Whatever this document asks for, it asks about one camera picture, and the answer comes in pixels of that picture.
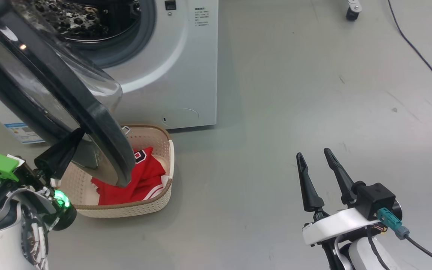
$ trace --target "red clothing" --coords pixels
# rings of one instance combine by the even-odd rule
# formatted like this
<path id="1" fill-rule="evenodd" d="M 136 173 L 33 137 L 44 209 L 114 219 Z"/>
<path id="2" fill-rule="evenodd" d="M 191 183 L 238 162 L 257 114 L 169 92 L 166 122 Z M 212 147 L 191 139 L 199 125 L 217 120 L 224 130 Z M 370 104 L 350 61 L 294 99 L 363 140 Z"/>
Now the red clothing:
<path id="1" fill-rule="evenodd" d="M 125 188 L 111 186 L 93 178 L 91 182 L 98 187 L 98 205 L 113 205 L 149 200 L 161 193 L 163 191 L 161 176 L 166 172 L 159 161 L 152 156 L 152 153 L 152 147 L 135 151 L 134 158 L 136 165 L 131 172 L 131 181 Z"/>

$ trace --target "number print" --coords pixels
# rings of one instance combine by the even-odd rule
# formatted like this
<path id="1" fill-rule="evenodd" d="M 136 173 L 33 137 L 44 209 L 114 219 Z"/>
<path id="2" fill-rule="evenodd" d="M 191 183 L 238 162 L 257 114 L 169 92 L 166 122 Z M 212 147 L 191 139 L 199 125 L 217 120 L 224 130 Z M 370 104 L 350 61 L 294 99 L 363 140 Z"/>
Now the number print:
<path id="1" fill-rule="evenodd" d="M 139 150 L 134 154 L 134 161 L 136 164 L 143 162 L 146 159 L 146 153 L 144 150 Z"/>

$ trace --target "black cable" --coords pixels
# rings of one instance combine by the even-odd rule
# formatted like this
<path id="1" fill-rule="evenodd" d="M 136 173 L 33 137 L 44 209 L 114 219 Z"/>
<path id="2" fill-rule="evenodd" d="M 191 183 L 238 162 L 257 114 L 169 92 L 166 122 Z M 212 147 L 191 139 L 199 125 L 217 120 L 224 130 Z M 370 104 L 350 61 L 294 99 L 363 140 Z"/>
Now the black cable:
<path id="1" fill-rule="evenodd" d="M 372 252 L 376 255 L 378 258 L 379 263 L 385 270 L 390 270 L 389 267 L 384 263 L 383 259 L 381 258 L 381 255 L 379 255 L 378 250 L 376 249 L 376 246 L 374 245 L 374 242 L 372 241 L 372 235 L 371 235 L 371 227 L 366 228 L 366 235 L 367 235 L 367 241 L 369 241 L 369 245 L 371 246 Z"/>
<path id="2" fill-rule="evenodd" d="M 421 55 L 421 53 L 416 49 L 416 47 L 409 41 L 406 36 L 403 34 L 403 31 L 401 31 L 401 28 L 399 27 L 398 21 L 396 20 L 395 13 L 393 12 L 393 7 L 391 6 L 391 0 L 388 0 L 389 9 L 391 10 L 391 14 L 393 15 L 394 23 L 396 24 L 396 27 L 401 34 L 401 36 L 404 38 L 404 40 L 413 48 L 413 50 L 418 54 L 418 56 L 423 60 L 423 62 L 429 67 L 429 69 L 432 71 L 431 65 L 425 60 L 425 58 Z"/>
<path id="3" fill-rule="evenodd" d="M 404 238 L 406 238 L 411 244 L 413 244 L 415 247 L 419 248 L 422 252 L 426 253 L 429 257 L 432 258 L 432 253 L 430 253 L 427 249 L 423 248 L 420 244 L 411 239 L 409 235 L 406 234 Z"/>
<path id="4" fill-rule="evenodd" d="M 24 247 L 24 253 L 26 253 L 26 260 L 28 260 L 31 265 L 34 265 L 33 256 L 31 255 L 31 245 L 29 245 L 29 229 L 31 228 L 31 217 L 29 217 L 29 214 L 26 212 L 27 208 L 25 205 L 21 207 L 22 214 L 24 216 L 24 223 L 23 223 L 23 231 L 22 231 L 22 245 Z"/>

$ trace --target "open washing machine door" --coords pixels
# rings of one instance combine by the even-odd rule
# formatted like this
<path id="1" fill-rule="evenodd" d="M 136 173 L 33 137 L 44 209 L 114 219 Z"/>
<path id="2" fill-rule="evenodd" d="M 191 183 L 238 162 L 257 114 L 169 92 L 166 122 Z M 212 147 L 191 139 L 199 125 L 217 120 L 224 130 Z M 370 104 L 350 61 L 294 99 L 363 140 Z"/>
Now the open washing machine door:
<path id="1" fill-rule="evenodd" d="M 122 89 L 36 12 L 0 0 L 0 100 L 46 142 L 85 131 L 73 162 L 115 186 L 131 180 L 134 153 L 111 116 Z"/>

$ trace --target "warning label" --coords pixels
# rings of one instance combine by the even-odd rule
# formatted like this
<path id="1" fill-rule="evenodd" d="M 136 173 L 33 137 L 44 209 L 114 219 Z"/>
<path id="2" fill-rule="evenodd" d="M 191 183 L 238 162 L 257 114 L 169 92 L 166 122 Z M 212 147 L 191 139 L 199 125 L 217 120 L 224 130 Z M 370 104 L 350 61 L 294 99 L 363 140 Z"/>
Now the warning label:
<path id="1" fill-rule="evenodd" d="M 5 124 L 6 128 L 23 144 L 42 143 L 44 140 L 25 123 Z"/>
<path id="2" fill-rule="evenodd" d="M 194 9 L 194 26 L 209 25 L 209 10 L 205 7 L 196 7 Z"/>

